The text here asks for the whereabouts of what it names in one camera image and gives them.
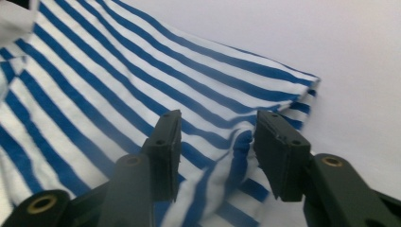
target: blue and white striped cloth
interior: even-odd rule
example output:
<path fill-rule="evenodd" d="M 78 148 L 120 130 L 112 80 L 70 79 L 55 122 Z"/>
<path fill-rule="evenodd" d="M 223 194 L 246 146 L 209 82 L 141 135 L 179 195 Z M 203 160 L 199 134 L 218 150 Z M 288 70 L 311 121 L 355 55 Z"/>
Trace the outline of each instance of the blue and white striped cloth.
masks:
<path fill-rule="evenodd" d="M 180 109 L 183 154 L 161 226 L 257 226 L 269 185 L 257 110 L 300 129 L 319 79 L 167 26 L 120 1 L 42 1 L 28 37 L 0 49 L 0 161 L 9 198 L 105 183 L 159 116 Z"/>

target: screw hole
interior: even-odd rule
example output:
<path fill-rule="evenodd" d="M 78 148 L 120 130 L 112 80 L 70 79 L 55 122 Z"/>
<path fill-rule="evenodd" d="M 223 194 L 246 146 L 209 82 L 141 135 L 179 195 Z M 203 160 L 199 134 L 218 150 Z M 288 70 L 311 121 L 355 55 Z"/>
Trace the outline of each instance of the screw hole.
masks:
<path fill-rule="evenodd" d="M 342 162 L 334 157 L 324 157 L 322 158 L 322 161 L 328 166 L 333 166 L 333 167 L 342 166 Z"/>
<path fill-rule="evenodd" d="M 57 197 L 54 195 L 44 195 L 33 201 L 27 208 L 27 212 L 31 215 L 36 215 L 44 212 L 56 204 Z"/>
<path fill-rule="evenodd" d="M 141 160 L 137 157 L 130 157 L 125 161 L 126 166 L 135 166 L 138 165 Z"/>
<path fill-rule="evenodd" d="M 366 219 L 365 223 L 369 227 L 386 227 L 384 224 L 374 219 Z"/>
<path fill-rule="evenodd" d="M 157 144 L 157 145 L 162 145 L 162 144 L 164 144 L 164 143 L 165 143 L 164 140 L 158 140 L 158 141 L 156 141 L 156 144 Z"/>

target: white surface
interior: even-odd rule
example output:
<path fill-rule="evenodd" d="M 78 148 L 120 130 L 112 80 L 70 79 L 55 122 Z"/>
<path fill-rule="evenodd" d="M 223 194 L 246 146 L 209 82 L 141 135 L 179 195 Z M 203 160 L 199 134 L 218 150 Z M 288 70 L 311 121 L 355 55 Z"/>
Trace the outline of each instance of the white surface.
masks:
<path fill-rule="evenodd" d="M 33 13 L 10 2 L 0 0 L 0 46 L 30 31 Z"/>
<path fill-rule="evenodd" d="M 399 0 L 126 2 L 194 35 L 319 76 L 304 136 L 316 152 L 347 159 L 370 187 L 401 200 Z M 0 43 L 7 36 L 0 27 Z M 267 206 L 264 226 L 305 226 L 300 203 L 270 197 Z"/>

